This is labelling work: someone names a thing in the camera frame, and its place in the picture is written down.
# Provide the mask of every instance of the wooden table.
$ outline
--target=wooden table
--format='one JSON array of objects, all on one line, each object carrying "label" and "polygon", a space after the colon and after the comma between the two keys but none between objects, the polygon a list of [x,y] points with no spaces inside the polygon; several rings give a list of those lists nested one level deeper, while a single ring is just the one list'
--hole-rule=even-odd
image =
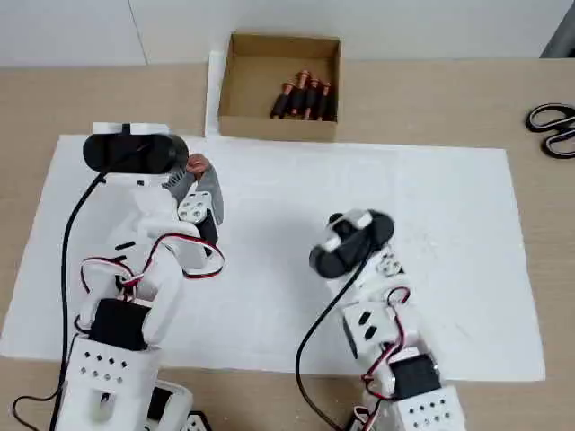
[{"label": "wooden table", "polygon": [[[88,134],[95,120],[167,123],[201,135],[206,80],[206,65],[0,70],[2,315],[58,135]],[[575,62],[353,62],[343,65],[342,82],[341,141],[508,150],[547,380],[457,387],[470,431],[572,430],[575,162],[544,157],[538,149],[541,137],[523,128],[523,116],[538,103],[575,102]],[[0,429],[22,429],[7,406],[18,394],[50,393],[57,369],[56,364],[0,358],[0,404],[6,406]],[[291,374],[170,369],[162,377],[192,389],[215,430],[323,429]],[[341,421],[347,418],[358,401],[357,379],[307,380],[327,411]],[[50,408],[22,405],[22,414],[44,429]]]}]

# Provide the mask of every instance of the small copper object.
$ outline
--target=small copper object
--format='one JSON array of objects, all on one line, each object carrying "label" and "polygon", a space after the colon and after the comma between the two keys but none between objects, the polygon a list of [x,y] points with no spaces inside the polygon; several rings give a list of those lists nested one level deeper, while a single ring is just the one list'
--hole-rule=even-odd
[{"label": "small copper object", "polygon": [[330,88],[332,85],[330,83],[323,83],[323,93],[322,99],[320,100],[320,107],[317,111],[317,120],[322,121],[323,115],[325,114],[325,110],[327,108],[327,96],[330,93]]},{"label": "small copper object", "polygon": [[297,92],[293,100],[295,106],[291,109],[291,115],[297,115],[297,110],[300,108],[300,105],[303,102],[305,82],[307,81],[308,77],[309,72],[305,69],[297,74]]},{"label": "small copper object", "polygon": [[309,119],[312,116],[312,107],[315,105],[315,98],[317,94],[317,86],[320,81],[317,78],[313,78],[309,82],[309,88],[307,89],[307,95],[305,97],[305,114],[304,119]]}]

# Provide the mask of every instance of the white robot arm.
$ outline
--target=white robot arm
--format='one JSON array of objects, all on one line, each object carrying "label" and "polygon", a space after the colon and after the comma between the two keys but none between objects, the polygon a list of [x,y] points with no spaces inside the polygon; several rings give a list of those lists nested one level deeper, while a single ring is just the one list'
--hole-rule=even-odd
[{"label": "white robot arm", "polygon": [[336,214],[310,254],[334,296],[365,261],[338,303],[351,351],[366,370],[366,407],[356,408],[346,429],[464,431],[456,390],[441,382],[432,338],[409,303],[411,283],[389,243],[393,233],[391,218],[376,211]]},{"label": "white robot arm", "polygon": [[[94,127],[102,136],[117,133],[118,139],[150,139],[166,130],[161,125],[132,125],[132,133],[129,125]],[[185,179],[184,167],[172,170],[172,179]],[[134,210],[99,255],[86,258],[80,268],[88,296],[75,325],[85,335],[72,348],[57,431],[209,429],[199,412],[190,412],[190,391],[156,380],[157,345],[181,303],[182,281],[212,277],[224,265],[216,246],[212,192],[186,186],[177,199],[165,187],[181,191],[176,182],[158,175],[110,174],[101,185],[128,187]]]}]

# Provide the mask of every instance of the scissors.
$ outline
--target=scissors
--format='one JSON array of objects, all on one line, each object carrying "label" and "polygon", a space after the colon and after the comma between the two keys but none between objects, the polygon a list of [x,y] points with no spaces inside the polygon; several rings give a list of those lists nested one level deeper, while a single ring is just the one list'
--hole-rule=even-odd
[{"label": "scissors", "polygon": [[[552,119],[545,123],[536,122],[535,117],[543,112],[553,112],[561,115],[558,119]],[[531,132],[543,133],[551,130],[557,132],[555,135],[544,139],[541,143],[541,151],[555,159],[575,158],[575,148],[571,151],[560,151],[554,146],[558,142],[575,137],[575,127],[572,127],[573,123],[575,123],[575,107],[563,103],[539,105],[530,110],[525,118],[525,125]]]}]

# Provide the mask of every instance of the open cardboard box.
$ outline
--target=open cardboard box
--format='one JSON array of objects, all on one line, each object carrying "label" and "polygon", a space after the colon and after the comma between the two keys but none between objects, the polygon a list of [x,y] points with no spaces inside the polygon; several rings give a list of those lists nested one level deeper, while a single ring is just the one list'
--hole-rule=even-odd
[{"label": "open cardboard box", "polygon": [[[220,133],[281,141],[333,141],[340,53],[337,39],[233,33],[219,103]],[[270,118],[283,83],[295,82],[302,69],[332,85],[336,121]]]}]

